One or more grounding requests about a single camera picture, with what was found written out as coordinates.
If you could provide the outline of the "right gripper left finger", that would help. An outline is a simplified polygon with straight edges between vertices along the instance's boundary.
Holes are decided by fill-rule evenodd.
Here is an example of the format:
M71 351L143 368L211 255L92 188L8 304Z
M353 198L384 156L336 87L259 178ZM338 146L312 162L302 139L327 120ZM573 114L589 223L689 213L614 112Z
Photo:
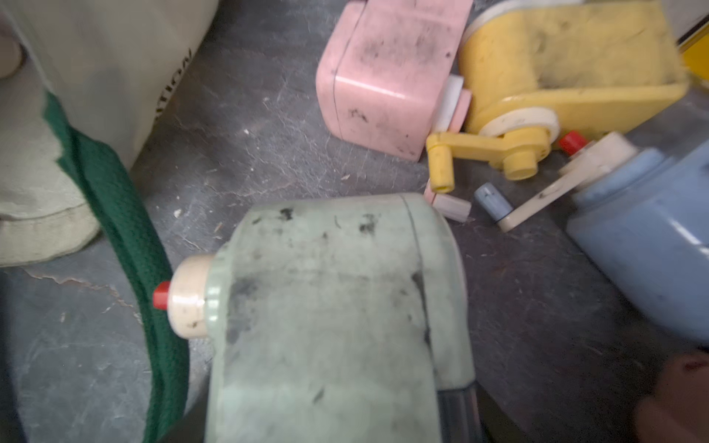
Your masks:
M209 385L205 381L189 411L162 436L159 443L203 443L206 433Z

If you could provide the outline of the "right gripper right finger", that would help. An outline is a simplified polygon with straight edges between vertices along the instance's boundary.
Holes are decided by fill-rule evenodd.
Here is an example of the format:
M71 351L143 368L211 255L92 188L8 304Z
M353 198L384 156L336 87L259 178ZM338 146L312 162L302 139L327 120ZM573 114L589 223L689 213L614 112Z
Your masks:
M491 443L528 443L529 439L478 383L476 398L485 439Z

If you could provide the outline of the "peach round pencil sharpener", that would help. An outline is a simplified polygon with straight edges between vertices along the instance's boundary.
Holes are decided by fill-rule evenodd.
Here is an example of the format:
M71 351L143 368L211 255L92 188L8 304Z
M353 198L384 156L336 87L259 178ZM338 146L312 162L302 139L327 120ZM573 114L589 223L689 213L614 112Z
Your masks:
M708 441L708 354L681 354L666 363L652 394L638 403L640 442Z

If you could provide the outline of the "mint green pencil sharpener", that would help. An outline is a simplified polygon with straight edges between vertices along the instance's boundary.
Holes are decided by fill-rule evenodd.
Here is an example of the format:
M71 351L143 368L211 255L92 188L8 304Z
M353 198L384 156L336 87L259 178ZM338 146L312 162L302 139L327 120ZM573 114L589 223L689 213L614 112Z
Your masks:
M459 247L418 194L256 206L153 293L214 357L205 442L480 442Z

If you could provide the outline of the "blue grey pencil sharpener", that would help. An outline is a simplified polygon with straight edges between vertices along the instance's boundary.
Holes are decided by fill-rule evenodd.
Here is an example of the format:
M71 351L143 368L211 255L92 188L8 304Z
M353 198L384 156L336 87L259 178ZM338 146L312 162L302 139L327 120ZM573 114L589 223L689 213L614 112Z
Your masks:
M504 233L569 197L566 232L648 319L708 343L708 138L640 148L612 132L582 147L559 178L513 208L494 186L476 201Z

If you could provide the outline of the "yellow crank pencil sharpener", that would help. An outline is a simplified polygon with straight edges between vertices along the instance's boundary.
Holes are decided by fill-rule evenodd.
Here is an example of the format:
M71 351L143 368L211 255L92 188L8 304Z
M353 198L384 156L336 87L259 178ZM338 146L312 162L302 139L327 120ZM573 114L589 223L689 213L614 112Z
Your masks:
M472 95L463 132L426 145L440 194L457 159L528 179L562 134L627 133L689 88L657 1L503 1L465 29L458 68Z

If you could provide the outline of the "cream canvas tote bag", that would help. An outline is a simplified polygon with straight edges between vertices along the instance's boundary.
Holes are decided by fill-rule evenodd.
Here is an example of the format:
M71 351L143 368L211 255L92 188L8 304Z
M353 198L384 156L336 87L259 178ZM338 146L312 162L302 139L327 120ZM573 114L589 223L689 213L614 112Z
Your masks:
M1 264L111 243L151 364L143 438L183 418L188 343L153 292L173 274L129 171L191 64L215 1L5 1L1 5Z

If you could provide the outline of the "pink boxy pencil sharpener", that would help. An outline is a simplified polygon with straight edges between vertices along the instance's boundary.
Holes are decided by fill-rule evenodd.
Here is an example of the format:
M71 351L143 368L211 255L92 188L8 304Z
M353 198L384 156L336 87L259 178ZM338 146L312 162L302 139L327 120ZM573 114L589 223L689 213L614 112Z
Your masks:
M472 94L453 64L470 1L350 1L316 74L327 129L416 162L432 133L458 133Z

